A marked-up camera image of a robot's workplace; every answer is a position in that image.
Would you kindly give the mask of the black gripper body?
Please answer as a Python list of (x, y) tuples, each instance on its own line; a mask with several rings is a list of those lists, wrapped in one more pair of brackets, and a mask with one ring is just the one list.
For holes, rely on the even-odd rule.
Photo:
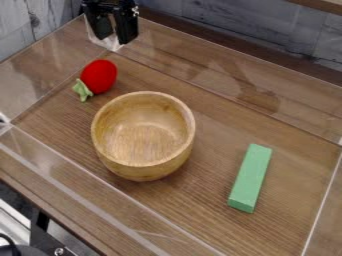
[(139, 7), (135, 0), (82, 0), (86, 13), (94, 15), (114, 14), (115, 12), (139, 15)]

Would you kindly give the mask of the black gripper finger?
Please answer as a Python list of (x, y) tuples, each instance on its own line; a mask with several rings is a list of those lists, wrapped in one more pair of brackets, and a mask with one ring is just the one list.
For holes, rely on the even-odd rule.
[(114, 34), (111, 21), (107, 14), (86, 12), (86, 17), (92, 29), (92, 32), (99, 40), (106, 39)]
[(114, 18), (116, 23), (116, 35), (120, 44), (128, 44), (139, 35), (138, 7), (115, 8)]

